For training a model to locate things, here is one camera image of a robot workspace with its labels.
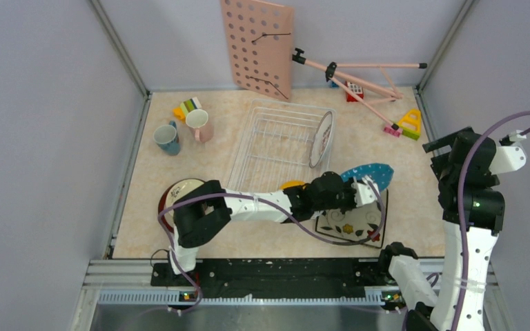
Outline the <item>yellow ribbed bowl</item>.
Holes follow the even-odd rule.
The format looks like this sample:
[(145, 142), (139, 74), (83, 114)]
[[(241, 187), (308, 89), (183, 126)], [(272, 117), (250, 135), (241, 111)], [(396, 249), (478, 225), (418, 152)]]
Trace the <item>yellow ribbed bowl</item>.
[(285, 190), (287, 188), (292, 188), (292, 187), (296, 187), (296, 186), (303, 186), (305, 184), (306, 183), (303, 182), (303, 181), (292, 180), (292, 181), (287, 181), (287, 182), (283, 183), (279, 188), (280, 188), (280, 190)]

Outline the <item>round white patterned plate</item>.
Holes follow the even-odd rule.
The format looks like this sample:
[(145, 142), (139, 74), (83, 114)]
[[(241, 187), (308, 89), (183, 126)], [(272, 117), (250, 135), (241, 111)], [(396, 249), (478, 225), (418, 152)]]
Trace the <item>round white patterned plate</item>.
[(324, 157), (328, 144), (332, 138), (334, 113), (328, 111), (324, 114), (315, 131), (309, 154), (309, 167), (315, 168)]

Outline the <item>teal polka dot plate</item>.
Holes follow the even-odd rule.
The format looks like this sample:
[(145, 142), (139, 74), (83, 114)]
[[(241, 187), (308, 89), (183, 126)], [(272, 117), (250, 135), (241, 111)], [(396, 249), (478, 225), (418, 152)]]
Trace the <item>teal polka dot plate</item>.
[(359, 165), (343, 172), (340, 176), (344, 182), (355, 178), (356, 180), (370, 177), (382, 192), (387, 189), (394, 175), (394, 169), (385, 163), (368, 163)]

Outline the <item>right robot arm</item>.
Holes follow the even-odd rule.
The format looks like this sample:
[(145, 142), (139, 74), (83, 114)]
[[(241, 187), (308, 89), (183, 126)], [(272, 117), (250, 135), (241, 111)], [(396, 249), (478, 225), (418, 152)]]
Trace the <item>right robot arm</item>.
[(415, 251), (400, 242), (387, 245), (377, 265), (379, 279), (400, 289), (406, 330), (484, 329), (487, 270), (505, 211), (504, 197), (494, 187), (499, 174), (525, 165), (520, 144), (525, 138), (517, 130), (495, 143), (467, 127), (423, 144), (425, 152), (450, 147), (431, 159), (445, 234), (440, 290), (432, 288)]

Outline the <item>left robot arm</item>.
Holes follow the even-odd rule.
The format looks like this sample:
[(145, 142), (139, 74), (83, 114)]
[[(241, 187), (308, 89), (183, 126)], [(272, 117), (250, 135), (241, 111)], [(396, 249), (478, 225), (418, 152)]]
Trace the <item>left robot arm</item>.
[(326, 211), (347, 213), (372, 203), (385, 211), (380, 188), (370, 176), (343, 180), (335, 172), (325, 172), (310, 183), (265, 193), (228, 190), (218, 180), (207, 181), (172, 206), (174, 230), (167, 275), (177, 285), (189, 283), (199, 248), (230, 222), (300, 224)]

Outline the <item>square floral plate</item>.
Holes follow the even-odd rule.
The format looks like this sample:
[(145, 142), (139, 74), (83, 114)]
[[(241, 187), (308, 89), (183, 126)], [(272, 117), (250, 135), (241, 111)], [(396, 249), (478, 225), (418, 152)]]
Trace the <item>square floral plate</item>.
[(315, 219), (314, 231), (336, 241), (356, 242), (379, 232), (371, 240), (364, 243), (372, 248), (384, 245), (386, 221), (381, 224), (382, 209), (378, 201), (361, 208), (341, 212), (340, 209), (324, 211)]

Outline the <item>yellow triangle toy block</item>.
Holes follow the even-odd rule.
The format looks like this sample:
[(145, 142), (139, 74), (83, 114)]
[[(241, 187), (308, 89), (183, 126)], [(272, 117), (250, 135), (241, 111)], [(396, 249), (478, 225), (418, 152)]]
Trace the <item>yellow triangle toy block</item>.
[(422, 132), (422, 115), (418, 109), (409, 110), (398, 122), (405, 137), (417, 141)]

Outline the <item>red toy block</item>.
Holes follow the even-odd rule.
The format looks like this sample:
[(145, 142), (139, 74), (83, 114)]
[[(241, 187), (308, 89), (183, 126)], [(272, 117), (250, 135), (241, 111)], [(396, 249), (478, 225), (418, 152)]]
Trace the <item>red toy block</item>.
[[(353, 93), (353, 94), (356, 94), (358, 98), (360, 99), (363, 99), (364, 98), (364, 91), (363, 89), (350, 82), (350, 81), (345, 81), (344, 82), (345, 86), (347, 86), (349, 88), (349, 90)], [(346, 101), (347, 102), (358, 102), (357, 98), (355, 98), (352, 94), (346, 92)]]

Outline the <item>pink tripod stand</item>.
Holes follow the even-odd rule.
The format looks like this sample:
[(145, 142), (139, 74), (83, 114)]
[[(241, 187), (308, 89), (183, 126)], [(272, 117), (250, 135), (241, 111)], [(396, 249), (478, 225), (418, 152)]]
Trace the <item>pink tripod stand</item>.
[[(315, 68), (324, 73), (326, 81), (332, 81), (339, 88), (343, 89), (345, 93), (353, 97), (358, 103), (363, 105), (365, 108), (370, 110), (374, 115), (379, 117), (384, 123), (384, 131), (388, 134), (391, 134), (395, 137), (398, 137), (402, 134), (403, 129), (395, 122), (383, 115), (379, 110), (377, 110), (373, 105), (376, 103), (384, 102), (394, 102), (402, 98), (402, 93), (398, 90), (397, 86), (394, 84), (391, 77), (386, 72), (388, 68), (396, 69), (418, 69), (425, 70), (428, 68), (428, 63), (336, 63), (330, 62), (328, 65), (322, 65), (311, 59), (307, 59), (304, 56), (304, 51), (300, 48), (296, 48), (292, 54), (292, 60), (298, 64)], [(376, 83), (371, 83), (362, 78), (357, 78), (351, 74), (339, 71), (340, 68), (365, 68), (365, 69), (378, 69), (383, 77), (387, 80), (390, 88), (382, 87)], [(365, 101), (362, 97), (354, 93), (350, 87), (342, 81), (348, 83), (353, 83), (363, 90), (369, 90), (380, 96), (383, 96), (383, 99), (371, 103), (370, 101)]]

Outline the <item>pink mug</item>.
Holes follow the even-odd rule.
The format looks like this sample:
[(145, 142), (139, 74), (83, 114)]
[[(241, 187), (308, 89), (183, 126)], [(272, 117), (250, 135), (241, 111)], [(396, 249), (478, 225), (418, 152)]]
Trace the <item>pink mug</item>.
[(213, 138), (214, 130), (207, 111), (193, 110), (188, 113), (185, 122), (197, 142), (206, 143)]

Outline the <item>cream bowl with brown rim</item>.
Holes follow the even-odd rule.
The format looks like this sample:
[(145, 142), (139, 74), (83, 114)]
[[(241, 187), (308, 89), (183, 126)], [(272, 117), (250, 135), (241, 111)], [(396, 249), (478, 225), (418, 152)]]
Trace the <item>cream bowl with brown rim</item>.
[[(157, 212), (160, 213), (167, 207), (172, 206), (176, 200), (203, 184), (205, 184), (205, 181), (197, 178), (186, 178), (175, 182), (168, 187), (160, 197)], [(163, 224), (171, 234), (174, 234), (173, 211), (164, 214), (161, 217), (160, 223)]]

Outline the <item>stacked coloured toy blocks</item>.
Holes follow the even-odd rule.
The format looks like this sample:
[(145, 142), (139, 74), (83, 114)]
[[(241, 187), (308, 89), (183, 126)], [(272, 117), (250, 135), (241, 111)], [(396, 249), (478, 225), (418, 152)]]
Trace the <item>stacked coloured toy blocks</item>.
[(202, 109), (202, 105), (197, 97), (182, 101), (176, 108), (173, 108), (173, 115), (180, 121), (185, 121), (190, 112)]

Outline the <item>pink pegboard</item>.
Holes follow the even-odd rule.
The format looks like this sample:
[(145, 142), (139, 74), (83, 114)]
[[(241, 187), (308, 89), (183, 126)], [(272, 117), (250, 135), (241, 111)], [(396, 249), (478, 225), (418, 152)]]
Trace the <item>pink pegboard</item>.
[(234, 84), (289, 101), (295, 9), (243, 0), (221, 0), (220, 7)]

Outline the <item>blue grey mug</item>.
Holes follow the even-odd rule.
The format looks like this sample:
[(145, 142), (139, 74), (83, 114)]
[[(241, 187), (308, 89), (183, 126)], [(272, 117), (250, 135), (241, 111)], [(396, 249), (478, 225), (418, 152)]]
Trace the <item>blue grey mug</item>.
[(170, 121), (169, 124), (159, 126), (153, 133), (156, 145), (170, 156), (176, 156), (181, 151), (177, 124)]

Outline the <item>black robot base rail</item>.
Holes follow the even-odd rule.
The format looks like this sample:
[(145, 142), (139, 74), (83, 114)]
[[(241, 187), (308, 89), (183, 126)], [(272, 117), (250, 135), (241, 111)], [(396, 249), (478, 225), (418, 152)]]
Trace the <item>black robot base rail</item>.
[(206, 299), (357, 299), (371, 286), (395, 285), (375, 259), (203, 259), (186, 276), (155, 263), (150, 284), (197, 284)]

